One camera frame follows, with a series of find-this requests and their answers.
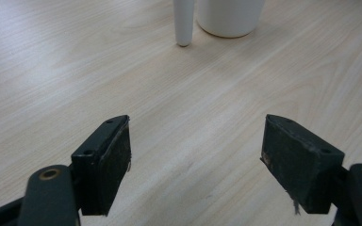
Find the white cup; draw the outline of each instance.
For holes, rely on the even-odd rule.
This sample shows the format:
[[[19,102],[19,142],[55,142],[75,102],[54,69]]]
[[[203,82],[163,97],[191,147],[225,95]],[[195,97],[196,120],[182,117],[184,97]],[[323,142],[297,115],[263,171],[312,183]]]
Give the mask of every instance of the white cup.
[[[193,1],[173,0],[175,38],[181,46],[192,40]],[[237,38],[255,29],[264,0],[197,0],[197,5],[197,21],[206,32]]]

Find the table surface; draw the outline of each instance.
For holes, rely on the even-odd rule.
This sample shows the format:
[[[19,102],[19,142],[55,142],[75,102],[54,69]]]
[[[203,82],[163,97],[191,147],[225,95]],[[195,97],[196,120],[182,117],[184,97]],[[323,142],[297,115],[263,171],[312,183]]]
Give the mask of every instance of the table surface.
[[[0,206],[106,119],[130,116],[132,169],[83,225],[330,225],[294,215],[259,161],[265,117],[297,121],[362,163],[362,0],[266,0],[238,39],[170,0],[0,0]]]

